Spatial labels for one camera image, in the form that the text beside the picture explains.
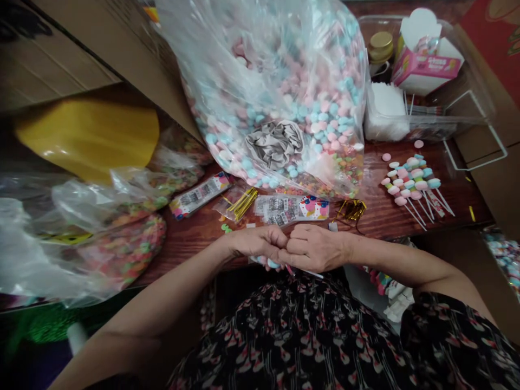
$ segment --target finger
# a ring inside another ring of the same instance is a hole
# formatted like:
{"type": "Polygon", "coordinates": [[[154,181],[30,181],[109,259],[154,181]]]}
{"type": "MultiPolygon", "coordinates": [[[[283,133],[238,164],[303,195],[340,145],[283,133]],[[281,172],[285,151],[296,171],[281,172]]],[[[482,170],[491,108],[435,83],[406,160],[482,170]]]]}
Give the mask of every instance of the finger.
{"type": "Polygon", "coordinates": [[[312,233],[308,230],[295,229],[291,232],[291,238],[308,240],[310,236],[312,236],[312,233]]]}
{"type": "Polygon", "coordinates": [[[285,248],[289,239],[278,225],[270,225],[267,231],[266,240],[278,248],[285,248]]]}
{"type": "Polygon", "coordinates": [[[298,224],[294,227],[294,230],[309,231],[309,230],[312,230],[313,228],[315,228],[315,226],[311,225],[311,224],[298,224]]]}
{"type": "Polygon", "coordinates": [[[287,243],[287,252],[295,255],[306,255],[309,253],[309,242],[297,238],[291,238],[287,243]]]}
{"type": "Polygon", "coordinates": [[[309,269],[311,259],[306,255],[296,255],[287,250],[281,250],[278,254],[279,260],[284,264],[294,265],[296,268],[309,269]]]}
{"type": "Polygon", "coordinates": [[[262,254],[265,257],[274,261],[275,263],[278,263],[278,254],[279,254],[280,250],[281,250],[280,248],[269,244],[267,241],[264,241],[264,243],[262,244],[262,249],[261,249],[262,254]]]}

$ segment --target hand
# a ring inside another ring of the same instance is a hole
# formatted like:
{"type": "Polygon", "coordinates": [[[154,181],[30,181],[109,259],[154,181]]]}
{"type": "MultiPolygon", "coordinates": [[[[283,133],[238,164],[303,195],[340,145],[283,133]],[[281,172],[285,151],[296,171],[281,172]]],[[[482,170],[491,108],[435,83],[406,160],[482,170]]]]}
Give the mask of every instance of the hand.
{"type": "Polygon", "coordinates": [[[287,245],[287,237],[277,225],[236,230],[222,237],[236,256],[265,256],[278,263],[280,250],[287,245]]]}
{"type": "Polygon", "coordinates": [[[331,232],[315,225],[296,225],[287,242],[287,250],[279,254],[280,261],[312,272],[324,272],[346,264],[352,257],[353,246],[345,232],[331,232]]]}

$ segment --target table surface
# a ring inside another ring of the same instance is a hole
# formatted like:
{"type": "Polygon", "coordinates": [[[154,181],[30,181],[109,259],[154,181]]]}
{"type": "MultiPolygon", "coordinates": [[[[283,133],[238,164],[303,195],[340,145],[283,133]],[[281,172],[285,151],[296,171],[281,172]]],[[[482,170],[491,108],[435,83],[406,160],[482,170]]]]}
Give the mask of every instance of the table surface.
{"type": "MultiPolygon", "coordinates": [[[[456,146],[453,142],[448,144],[452,147],[455,159],[460,163],[460,156],[456,146]]],[[[430,223],[428,220],[426,226],[428,231],[492,221],[491,213],[478,188],[472,181],[468,180],[471,180],[471,176],[464,171],[456,171],[453,168],[442,143],[425,145],[421,150],[415,149],[410,142],[367,144],[365,147],[363,181],[356,197],[363,200],[367,205],[367,210],[358,224],[359,230],[364,235],[379,239],[393,239],[425,233],[406,209],[398,207],[394,203],[393,197],[380,185],[390,170],[388,163],[381,159],[383,153],[390,153],[392,155],[391,161],[404,163],[417,152],[424,156],[428,166],[433,169],[435,176],[441,180],[441,193],[455,214],[455,216],[447,214],[441,220],[437,217],[435,224],[430,223]],[[470,206],[473,208],[475,221],[472,220],[470,206]]],[[[220,170],[221,168],[216,163],[209,165],[206,168],[205,178],[220,170]]],[[[221,228],[223,222],[218,220],[220,214],[212,209],[219,200],[220,197],[217,197],[197,211],[192,217],[181,221],[174,220],[170,210],[168,208],[164,209],[162,214],[167,221],[168,229],[163,249],[150,262],[148,269],[135,281],[134,285],[152,283],[222,236],[224,234],[221,228]]],[[[331,204],[331,218],[315,222],[315,224],[326,228],[332,217],[337,214],[338,209],[338,205],[331,204]]],[[[423,219],[427,220],[424,212],[421,211],[421,214],[423,219]]],[[[229,220],[226,220],[225,223],[233,230],[244,229],[246,224],[249,223],[256,223],[257,226],[263,225],[261,217],[255,216],[252,208],[250,208],[238,225],[229,220]]],[[[338,227],[341,231],[359,234],[356,229],[350,229],[342,223],[338,223],[338,227]]],[[[294,225],[288,226],[284,229],[284,232],[289,233],[293,228],[294,225]]],[[[247,264],[248,260],[245,257],[241,257],[230,262],[228,268],[244,267],[247,264]]]]}

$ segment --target sleeve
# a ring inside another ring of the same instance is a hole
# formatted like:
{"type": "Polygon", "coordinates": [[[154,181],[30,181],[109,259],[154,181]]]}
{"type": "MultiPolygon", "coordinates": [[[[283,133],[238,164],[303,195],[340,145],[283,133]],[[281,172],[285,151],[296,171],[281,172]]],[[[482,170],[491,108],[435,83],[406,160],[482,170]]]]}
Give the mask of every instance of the sleeve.
{"type": "Polygon", "coordinates": [[[421,293],[402,317],[401,342],[419,382],[520,389],[516,350],[495,325],[457,299],[421,293]]]}

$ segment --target floral dress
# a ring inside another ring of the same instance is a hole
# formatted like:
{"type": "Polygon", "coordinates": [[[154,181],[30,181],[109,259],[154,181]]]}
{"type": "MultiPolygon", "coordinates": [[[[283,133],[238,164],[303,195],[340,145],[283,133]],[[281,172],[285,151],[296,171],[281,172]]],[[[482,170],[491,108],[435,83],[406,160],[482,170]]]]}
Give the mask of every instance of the floral dress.
{"type": "Polygon", "coordinates": [[[266,284],[177,365],[170,389],[520,389],[520,357],[480,314],[422,293],[401,335],[341,283],[266,284]]]}

